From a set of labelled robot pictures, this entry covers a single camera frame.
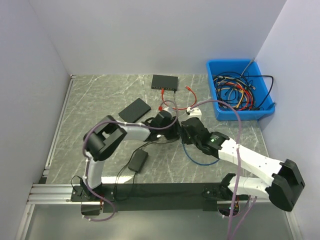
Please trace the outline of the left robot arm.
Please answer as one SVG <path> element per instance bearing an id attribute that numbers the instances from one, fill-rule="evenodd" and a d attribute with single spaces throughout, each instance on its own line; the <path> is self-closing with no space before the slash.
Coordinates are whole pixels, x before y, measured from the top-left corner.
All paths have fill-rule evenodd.
<path id="1" fill-rule="evenodd" d="M 102 172 L 105 161 L 123 141 L 154 142 L 158 136 L 167 140 L 179 137 L 179 121 L 170 112 L 162 110 L 149 122 L 129 123 L 116 121 L 107 115 L 83 139 L 82 153 L 88 165 L 82 177 L 85 187 L 82 194 L 89 201 L 100 197 Z"/>

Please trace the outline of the black power adapter with cord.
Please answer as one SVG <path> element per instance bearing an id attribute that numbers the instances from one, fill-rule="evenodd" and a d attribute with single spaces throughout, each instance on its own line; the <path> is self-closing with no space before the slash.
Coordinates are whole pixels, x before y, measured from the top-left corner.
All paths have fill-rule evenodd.
<path id="1" fill-rule="evenodd" d="M 144 121 L 144 123 L 150 127 L 150 122 L 151 120 L 153 119 L 154 117 L 150 117 L 148 118 L 146 121 Z M 171 127 L 172 125 L 174 125 L 175 122 L 173 121 L 173 123 L 171 123 L 170 125 L 166 126 L 166 127 L 163 127 L 163 128 L 157 128 L 157 130 L 164 130 L 166 128 L 169 128 Z M 156 137 L 156 139 L 152 140 L 150 139 L 150 137 L 147 138 L 147 140 L 145 141 L 145 143 L 143 145 L 141 145 L 140 147 L 138 147 L 137 149 L 135 149 L 128 162 L 126 163 L 125 166 L 123 166 L 120 171 L 117 173 L 116 175 L 116 179 L 115 179 L 115 183 L 114 183 L 114 188 L 113 188 L 113 199 L 114 201 L 119 201 L 119 202 L 122 202 L 122 201 L 125 201 L 127 200 L 130 195 L 132 194 L 133 190 L 134 190 L 134 184 L 135 184 L 135 179 L 136 179 L 136 175 L 142 170 L 149 154 L 143 150 L 144 147 L 147 147 L 149 145 L 152 145 L 152 144 L 160 144 L 158 142 L 158 138 L 159 137 Z M 168 144 L 168 143 L 173 143 L 175 142 L 176 140 L 178 140 L 178 138 L 176 139 L 173 139 L 173 140 L 167 140 L 165 143 Z M 130 191 L 128 191 L 127 195 L 125 197 L 120 197 L 119 196 L 119 188 L 118 188 L 118 185 L 119 185 L 119 179 L 123 173 L 123 171 L 125 169 L 129 169 L 133 172 L 133 178 L 132 178 L 132 183 L 131 183 L 131 189 Z"/>

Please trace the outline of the black network switch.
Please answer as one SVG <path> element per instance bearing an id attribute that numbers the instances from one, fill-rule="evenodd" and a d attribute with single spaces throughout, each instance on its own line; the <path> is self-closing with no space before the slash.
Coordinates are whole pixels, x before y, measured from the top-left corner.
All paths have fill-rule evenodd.
<path id="1" fill-rule="evenodd" d="M 119 117 L 128 123 L 135 123 L 151 110 L 151 107 L 141 98 L 137 98 L 130 105 L 118 113 Z"/>
<path id="2" fill-rule="evenodd" d="M 151 81 L 151 89 L 176 92 L 178 89 L 178 77 L 154 74 Z"/>

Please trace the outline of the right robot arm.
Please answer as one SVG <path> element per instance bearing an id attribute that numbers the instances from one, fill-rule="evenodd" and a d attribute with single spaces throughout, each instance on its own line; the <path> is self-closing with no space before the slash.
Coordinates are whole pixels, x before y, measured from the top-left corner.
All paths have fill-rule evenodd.
<path id="1" fill-rule="evenodd" d="M 254 178 L 228 174 L 222 181 L 220 195 L 230 200 L 234 196 L 248 195 L 269 199 L 277 208 L 291 212 L 296 205 L 305 182 L 297 164 L 286 159 L 280 161 L 266 157 L 220 132 L 209 132 L 201 120 L 192 117 L 181 124 L 182 139 L 193 144 L 205 155 L 235 164 L 254 174 Z"/>

